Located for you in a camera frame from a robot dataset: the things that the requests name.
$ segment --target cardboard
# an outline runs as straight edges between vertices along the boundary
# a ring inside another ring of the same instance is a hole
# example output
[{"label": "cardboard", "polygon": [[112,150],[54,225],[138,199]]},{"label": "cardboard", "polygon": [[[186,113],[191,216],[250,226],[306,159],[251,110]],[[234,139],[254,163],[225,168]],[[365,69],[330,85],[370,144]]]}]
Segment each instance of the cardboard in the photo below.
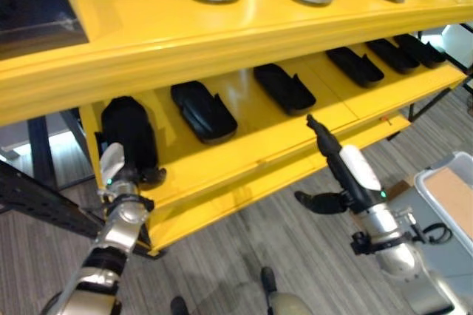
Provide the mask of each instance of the cardboard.
[{"label": "cardboard", "polygon": [[424,181],[427,189],[473,239],[473,189],[445,167]]}]

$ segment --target robotic hand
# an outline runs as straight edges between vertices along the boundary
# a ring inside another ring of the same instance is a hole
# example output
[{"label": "robotic hand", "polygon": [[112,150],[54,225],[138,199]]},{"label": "robotic hand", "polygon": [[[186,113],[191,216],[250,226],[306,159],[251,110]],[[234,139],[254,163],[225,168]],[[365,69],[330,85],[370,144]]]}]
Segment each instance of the robotic hand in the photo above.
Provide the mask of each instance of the robotic hand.
[{"label": "robotic hand", "polygon": [[363,229],[352,236],[355,254],[374,254],[384,275],[400,288],[415,313],[468,314],[469,309],[449,286],[426,269],[413,243],[425,242],[425,234],[410,213],[407,217],[417,236],[402,232],[385,203],[386,192],[361,152],[355,146],[341,147],[336,137],[312,115],[307,116],[307,125],[316,133],[318,148],[344,191],[319,195],[296,192],[296,199],[319,214],[336,214],[349,209]]},{"label": "robotic hand", "polygon": [[102,114],[103,137],[108,147],[101,157],[102,192],[107,210],[105,226],[98,234],[82,266],[62,293],[53,297],[41,315],[117,315],[118,283],[142,226],[154,208],[140,196],[143,188],[166,176],[157,168],[154,133],[145,109],[131,97],[112,100]]},{"label": "robotic hand", "polygon": [[[103,154],[102,161],[123,160],[123,146],[112,144]],[[115,163],[106,168],[114,169]],[[108,177],[106,197],[109,200],[105,226],[95,239],[89,254],[72,276],[55,303],[41,315],[117,315],[121,303],[116,300],[118,283],[126,261],[132,253],[141,226],[154,208],[151,200],[139,195],[132,173]]]}]

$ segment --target shelf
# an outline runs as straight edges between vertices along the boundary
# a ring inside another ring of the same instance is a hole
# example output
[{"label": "shelf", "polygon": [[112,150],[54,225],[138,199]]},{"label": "shelf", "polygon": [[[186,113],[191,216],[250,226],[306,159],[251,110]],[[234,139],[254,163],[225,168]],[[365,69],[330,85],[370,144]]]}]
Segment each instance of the shelf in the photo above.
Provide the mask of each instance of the shelf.
[{"label": "shelf", "polygon": [[385,77],[377,86],[366,89],[347,79],[325,52],[307,55],[303,60],[357,118],[391,112],[465,78],[448,62],[434,70],[421,64],[411,74],[402,75],[389,68],[366,44],[351,45],[350,49],[358,55],[368,54],[368,58],[384,72]]},{"label": "shelf", "polygon": [[[327,88],[302,59],[279,63],[287,73],[297,73],[316,96],[312,113],[330,130],[357,120],[357,117]],[[169,87],[134,95],[145,106],[157,138],[160,166],[167,170],[166,181],[145,197],[158,208],[198,197],[247,174],[266,169],[290,158],[303,146],[313,144],[305,117],[291,118],[265,94],[252,70],[240,70],[202,80],[235,117],[239,126],[231,140],[216,146],[201,143],[180,116]],[[108,102],[81,107],[89,153],[96,176],[100,176],[94,132],[100,131],[100,114]]]},{"label": "shelf", "polygon": [[[357,53],[366,51],[355,45]],[[297,73],[317,97],[312,113],[346,143],[367,146],[391,135],[409,122],[395,113],[400,106],[452,86],[464,74],[449,64],[417,68],[398,75],[379,62],[385,79],[376,87],[356,86],[324,53],[279,62]],[[325,166],[316,151],[305,117],[288,117],[258,85],[252,70],[239,70],[201,80],[219,93],[236,118],[236,135],[215,146],[199,142],[171,100],[169,87],[134,95],[152,122],[160,166],[167,170],[162,186],[143,195],[156,209],[149,221],[154,252],[265,195]],[[100,176],[94,132],[109,101],[82,106],[89,153]]]},{"label": "shelf", "polygon": [[3,60],[0,125],[473,19],[473,0],[70,1],[89,43]]},{"label": "shelf", "polygon": [[[409,121],[404,117],[394,114],[385,121],[373,121],[350,131],[349,134],[340,134],[338,138],[342,144],[353,144],[362,148],[408,125]],[[155,209],[147,224],[152,242],[152,251],[149,254],[155,256],[160,249],[182,237],[243,209],[326,165],[325,157],[316,149],[313,139],[310,146],[284,163],[179,206]]]}]

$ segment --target black plastic tray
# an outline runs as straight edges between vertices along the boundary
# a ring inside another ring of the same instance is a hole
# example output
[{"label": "black plastic tray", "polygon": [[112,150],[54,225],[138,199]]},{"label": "black plastic tray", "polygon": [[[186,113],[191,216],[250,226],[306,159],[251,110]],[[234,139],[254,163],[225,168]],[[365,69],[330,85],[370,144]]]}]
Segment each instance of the black plastic tray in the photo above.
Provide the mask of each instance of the black plastic tray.
[{"label": "black plastic tray", "polygon": [[397,35],[394,40],[405,53],[421,62],[425,67],[434,69],[445,61],[442,53],[430,43],[424,44],[412,35]]},{"label": "black plastic tray", "polygon": [[419,67],[418,61],[386,39],[368,41],[367,46],[396,72],[406,74]]},{"label": "black plastic tray", "polygon": [[281,67],[267,64],[253,69],[255,79],[288,115],[305,114],[316,98],[298,75],[291,78]]},{"label": "black plastic tray", "polygon": [[328,50],[327,55],[345,75],[362,87],[373,87],[384,78],[383,72],[368,59],[366,54],[359,57],[351,49],[339,47]]},{"label": "black plastic tray", "polygon": [[158,168],[154,131],[144,107],[128,96],[114,98],[101,114],[102,132],[96,132],[99,154],[113,143],[123,145],[125,169],[139,174],[140,187],[163,182],[166,172]]},{"label": "black plastic tray", "polygon": [[171,87],[171,97],[203,143],[222,143],[237,131],[237,121],[220,96],[212,96],[200,82],[175,84]]}]

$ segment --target gray bin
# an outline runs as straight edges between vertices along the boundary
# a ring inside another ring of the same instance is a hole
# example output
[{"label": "gray bin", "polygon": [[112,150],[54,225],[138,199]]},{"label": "gray bin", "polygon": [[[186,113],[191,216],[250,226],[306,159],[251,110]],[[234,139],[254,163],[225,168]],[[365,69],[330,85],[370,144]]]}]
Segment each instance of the gray bin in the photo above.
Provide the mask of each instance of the gray bin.
[{"label": "gray bin", "polygon": [[[421,228],[433,223],[445,223],[452,230],[453,238],[443,245],[416,245],[425,256],[427,268],[445,277],[445,281],[458,296],[473,303],[473,241],[436,201],[424,183],[425,179],[444,167],[448,167],[473,188],[473,157],[465,152],[455,152],[453,157],[417,174],[415,186],[391,200],[389,206],[392,210],[410,206]],[[404,224],[403,227],[410,231],[407,225]]]}]

